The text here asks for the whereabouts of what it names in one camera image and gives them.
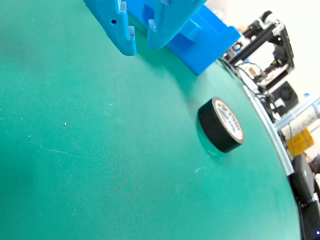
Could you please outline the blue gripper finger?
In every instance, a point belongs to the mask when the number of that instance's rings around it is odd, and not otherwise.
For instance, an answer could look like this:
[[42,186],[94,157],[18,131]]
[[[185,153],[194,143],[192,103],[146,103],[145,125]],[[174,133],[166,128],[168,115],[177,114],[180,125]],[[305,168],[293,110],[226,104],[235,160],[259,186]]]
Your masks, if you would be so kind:
[[204,0],[154,0],[154,17],[148,20],[147,46],[161,49],[205,4]]
[[87,8],[125,56],[137,53],[135,28],[129,25],[127,2],[123,0],[85,0]]

